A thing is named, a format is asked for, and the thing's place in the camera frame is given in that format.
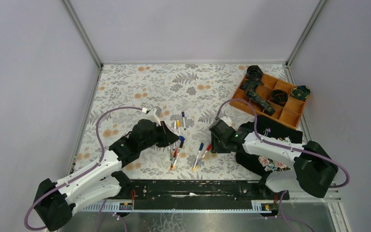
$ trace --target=floral patterned mat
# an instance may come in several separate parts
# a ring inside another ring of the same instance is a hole
[[[282,64],[259,66],[264,73],[286,81]],[[191,171],[200,143],[204,143],[204,149],[210,143],[208,127],[218,107],[232,97],[247,67],[245,64],[105,65],[74,169],[99,158],[95,127],[104,112],[119,106],[159,106],[163,110],[160,119],[169,125],[175,120],[182,123],[181,112],[185,112],[187,130],[182,131],[185,143],[176,168],[169,171],[167,148],[153,147],[123,169],[129,178],[258,180],[258,175],[235,162],[233,154],[209,153],[200,167]],[[234,128],[254,119],[229,105],[223,107],[222,114],[231,118]],[[144,117],[145,114],[131,109],[112,112],[100,125],[103,143],[111,145]]]

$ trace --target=gray fern pattern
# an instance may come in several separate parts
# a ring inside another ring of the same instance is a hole
[[[281,64],[259,65],[264,73],[286,79]],[[218,107],[232,98],[248,65],[235,64],[153,64],[105,65],[98,82],[93,106],[88,115],[86,130],[74,169],[80,169],[100,156],[96,138],[96,121],[106,111],[120,106],[137,106],[162,109],[160,119],[173,127],[175,120],[183,119],[186,130],[184,147],[176,168],[169,171],[170,160],[166,147],[152,147],[127,165],[123,171],[132,179],[224,179],[255,180],[259,177],[235,162],[234,154],[207,154],[200,167],[191,170],[200,143],[204,150],[211,141],[208,127],[214,122]],[[232,126],[238,126],[253,117],[229,105],[223,107],[221,116],[228,116]],[[107,147],[132,130],[144,118],[140,111],[118,110],[104,117],[100,137]]]
[[[191,84],[192,81],[197,80],[197,74],[186,72],[178,74],[174,79],[173,82],[179,84]]]

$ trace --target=white wall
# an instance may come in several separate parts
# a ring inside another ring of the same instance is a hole
[[[60,1],[0,0],[0,232],[25,231],[38,184],[66,175],[96,75]]]
[[[371,231],[371,0],[328,1],[292,70],[312,90],[314,139],[350,172],[341,197],[352,231]]]
[[[103,62],[281,61],[318,0],[72,0]]]

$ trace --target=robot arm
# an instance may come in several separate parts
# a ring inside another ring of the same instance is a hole
[[[65,187],[48,195],[34,208],[49,231],[61,228],[76,212],[94,202],[129,194],[130,180],[121,169],[136,160],[141,151],[154,145],[166,147],[179,140],[179,136],[159,121],[157,115],[160,112],[158,107],[148,112],[146,119],[140,120],[132,131],[109,146],[102,160],[95,160],[56,182],[46,179],[39,184],[35,201],[66,183]],[[84,178],[69,184],[84,173]]]
[[[330,159],[323,148],[314,141],[302,145],[262,135],[257,138],[253,129],[239,128],[235,131],[221,119],[215,121],[209,127],[209,130],[218,142],[229,151],[243,151],[247,154],[264,156],[290,167],[291,170],[268,172],[262,177],[260,183],[264,183],[273,192],[302,189],[312,196],[323,198],[338,172],[336,165],[292,149],[300,148],[312,151]],[[263,139],[274,144],[291,147],[291,150],[270,145],[263,142]]]

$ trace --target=orange wooden tray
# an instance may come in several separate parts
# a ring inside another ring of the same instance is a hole
[[[244,79],[238,86],[238,89],[235,91],[234,96],[232,96],[233,99],[242,99],[247,101],[250,105],[252,105],[252,107],[255,109],[258,115],[265,115],[270,119],[277,121],[289,128],[296,129],[298,127],[303,110],[305,109],[305,104],[309,97],[305,101],[301,101],[289,96],[288,101],[286,102],[284,107],[271,102],[270,94],[274,89],[281,89],[287,92],[288,95],[291,95],[291,91],[295,86],[286,81],[264,74],[261,80],[264,83],[264,85],[258,86],[256,92],[263,99],[267,100],[267,102],[275,109],[275,113],[272,116],[269,116],[268,114],[265,113],[264,109],[259,104],[251,101],[246,96],[245,91],[241,89],[241,85],[246,80],[248,79],[244,77]],[[251,108],[243,102],[231,101],[229,104],[237,109],[240,109],[244,112],[254,115]]]

